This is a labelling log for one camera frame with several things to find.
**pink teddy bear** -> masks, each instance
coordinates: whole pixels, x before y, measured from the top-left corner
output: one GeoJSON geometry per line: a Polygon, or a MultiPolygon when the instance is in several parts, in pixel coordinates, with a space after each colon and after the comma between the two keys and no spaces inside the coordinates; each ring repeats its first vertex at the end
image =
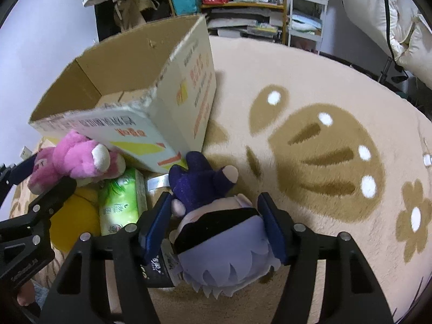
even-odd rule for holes
{"type": "Polygon", "coordinates": [[[78,180],[78,186],[124,173],[126,163],[118,152],[109,151],[95,140],[70,131],[56,147],[40,150],[36,156],[29,189],[35,195],[52,188],[62,177],[78,180]]]}

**white wall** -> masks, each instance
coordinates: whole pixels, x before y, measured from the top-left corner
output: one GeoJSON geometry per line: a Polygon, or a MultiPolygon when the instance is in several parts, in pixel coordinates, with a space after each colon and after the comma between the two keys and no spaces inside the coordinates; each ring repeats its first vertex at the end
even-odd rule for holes
{"type": "MultiPolygon", "coordinates": [[[[94,8],[81,0],[19,0],[0,28],[0,162],[19,163],[40,135],[27,124],[63,68],[98,40],[94,8]]],[[[0,220],[9,216],[9,194],[0,220]]]]}
{"type": "MultiPolygon", "coordinates": [[[[321,51],[379,74],[387,60],[385,52],[348,18],[342,0],[329,0],[321,51]]],[[[390,69],[387,80],[400,75],[390,69]]]]}

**open cardboard box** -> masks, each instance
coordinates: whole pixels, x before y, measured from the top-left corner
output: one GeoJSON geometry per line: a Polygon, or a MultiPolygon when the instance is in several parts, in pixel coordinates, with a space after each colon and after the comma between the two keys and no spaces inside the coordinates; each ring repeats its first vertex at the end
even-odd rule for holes
{"type": "Polygon", "coordinates": [[[69,130],[167,173],[200,151],[216,89],[204,16],[148,23],[74,59],[30,118],[57,143],[69,130]]]}

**plush doll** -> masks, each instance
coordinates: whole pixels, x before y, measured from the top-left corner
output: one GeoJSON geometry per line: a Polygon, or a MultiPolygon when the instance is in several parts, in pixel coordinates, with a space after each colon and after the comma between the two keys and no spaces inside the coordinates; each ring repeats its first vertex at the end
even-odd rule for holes
{"type": "Polygon", "coordinates": [[[71,130],[56,147],[43,148],[36,156],[29,189],[35,195],[49,190],[61,177],[69,176],[83,186],[124,173],[126,164],[118,153],[71,130]]]}
{"type": "Polygon", "coordinates": [[[249,199],[225,197],[238,178],[233,166],[214,171],[200,152],[186,155],[189,170],[169,171],[174,194],[171,209],[182,220],[170,233],[179,266],[175,272],[195,291],[227,296],[277,270],[264,221],[249,199]]]}
{"type": "Polygon", "coordinates": [[[87,186],[77,188],[50,221],[51,242],[65,254],[82,233],[100,236],[98,190],[87,186]]]}

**green tissue package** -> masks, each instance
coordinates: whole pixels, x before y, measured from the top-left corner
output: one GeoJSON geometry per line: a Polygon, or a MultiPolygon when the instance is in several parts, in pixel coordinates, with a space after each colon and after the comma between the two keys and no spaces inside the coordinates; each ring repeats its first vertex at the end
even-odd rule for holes
{"type": "Polygon", "coordinates": [[[115,234],[136,223],[146,210],[145,180],[137,169],[128,168],[120,177],[106,180],[99,192],[101,235],[115,234]]]}

